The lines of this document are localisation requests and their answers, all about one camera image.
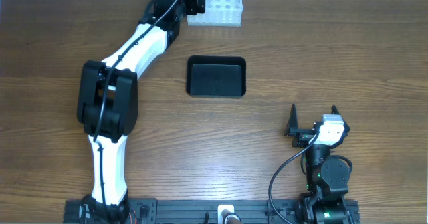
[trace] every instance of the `white connector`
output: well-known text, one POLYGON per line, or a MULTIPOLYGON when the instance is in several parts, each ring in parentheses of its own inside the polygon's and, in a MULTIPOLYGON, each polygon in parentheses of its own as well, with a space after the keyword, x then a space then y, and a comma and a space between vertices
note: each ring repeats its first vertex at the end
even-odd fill
POLYGON ((205 13, 187 16, 189 26, 241 27, 242 0, 205 0, 205 13))

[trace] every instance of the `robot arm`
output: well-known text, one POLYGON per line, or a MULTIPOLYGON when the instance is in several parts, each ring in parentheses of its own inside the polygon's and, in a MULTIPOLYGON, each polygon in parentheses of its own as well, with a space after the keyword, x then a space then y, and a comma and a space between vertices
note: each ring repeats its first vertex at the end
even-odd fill
POLYGON ((83 69, 78 120, 94 155, 94 189, 81 211, 109 222, 124 223, 129 214, 124 155, 128 135, 138 117, 137 81, 150 62, 179 34, 180 20, 205 12, 205 0, 154 0, 134 35, 101 62, 88 60, 83 69))

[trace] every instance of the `wooden surface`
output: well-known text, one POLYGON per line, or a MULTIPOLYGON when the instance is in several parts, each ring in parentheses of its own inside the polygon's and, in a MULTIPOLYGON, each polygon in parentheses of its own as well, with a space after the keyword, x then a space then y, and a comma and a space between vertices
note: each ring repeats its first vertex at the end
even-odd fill
MULTIPOLYGON (((2 0, 0 221, 61 222, 90 193, 92 152, 76 120, 82 66, 115 52, 150 0, 2 0)), ((187 27, 138 83, 126 148, 131 197, 267 199, 298 150, 282 134, 332 104, 352 131, 350 199, 364 223, 425 223, 428 0, 243 0, 242 27, 187 27), (191 98, 191 55, 247 60, 242 99, 191 98)), ((274 197, 306 188, 298 161, 274 197)))

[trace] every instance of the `white container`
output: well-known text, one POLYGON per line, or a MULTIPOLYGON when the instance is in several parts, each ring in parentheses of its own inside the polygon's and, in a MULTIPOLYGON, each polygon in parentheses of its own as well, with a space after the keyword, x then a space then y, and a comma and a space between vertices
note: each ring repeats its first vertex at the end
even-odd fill
POLYGON ((242 0, 205 0, 205 13, 187 16, 189 26, 241 27, 242 0))

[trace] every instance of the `tabletop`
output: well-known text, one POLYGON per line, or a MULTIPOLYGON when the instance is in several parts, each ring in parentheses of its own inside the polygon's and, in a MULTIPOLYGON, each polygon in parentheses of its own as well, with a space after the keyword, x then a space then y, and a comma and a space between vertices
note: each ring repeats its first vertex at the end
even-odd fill
MULTIPOLYGON (((114 53, 150 0, 1 0, 0 221, 61 222, 93 187, 76 118, 88 60, 114 53)), ((354 171, 348 199, 363 223, 427 220, 428 0, 243 0, 241 27, 189 27, 138 82, 126 146, 130 197, 268 198, 298 152, 292 103, 312 127, 335 104, 351 127, 336 153, 354 171), (192 98, 191 55, 241 56, 240 99, 192 98)), ((298 161, 274 198, 306 191, 298 161)))

